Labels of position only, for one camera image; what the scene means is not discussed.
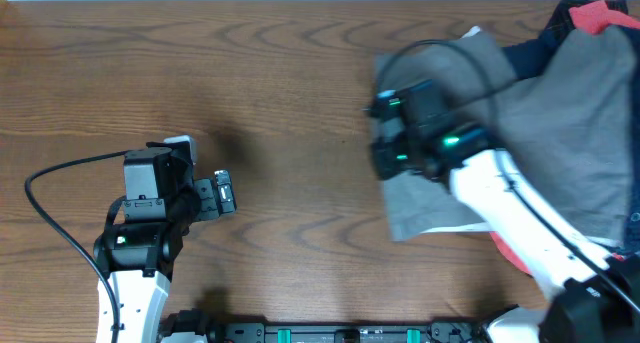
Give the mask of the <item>grey shorts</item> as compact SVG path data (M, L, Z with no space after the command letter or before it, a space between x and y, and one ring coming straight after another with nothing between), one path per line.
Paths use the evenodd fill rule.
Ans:
M621 245L633 184L631 43L615 26L573 31L543 73L524 80L503 49L478 32L403 57L382 86L431 79L449 105L482 125L494 96L499 138L527 180L583 235Z

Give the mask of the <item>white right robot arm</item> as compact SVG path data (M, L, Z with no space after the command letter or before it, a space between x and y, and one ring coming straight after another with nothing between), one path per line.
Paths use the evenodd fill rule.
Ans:
M456 117L430 80L377 93L369 114L378 176L417 173L444 185L489 224L549 301L481 323L476 342L636 342L639 258L618 258L563 218L483 125Z

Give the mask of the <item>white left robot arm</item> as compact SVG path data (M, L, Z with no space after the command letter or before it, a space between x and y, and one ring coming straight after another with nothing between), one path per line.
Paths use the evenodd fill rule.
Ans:
M106 284L99 287L99 342L207 342L198 313L160 324L174 263L195 222L237 209L231 175L217 170L196 179L197 148L188 135L149 142L124 155L125 193L109 207L94 257Z

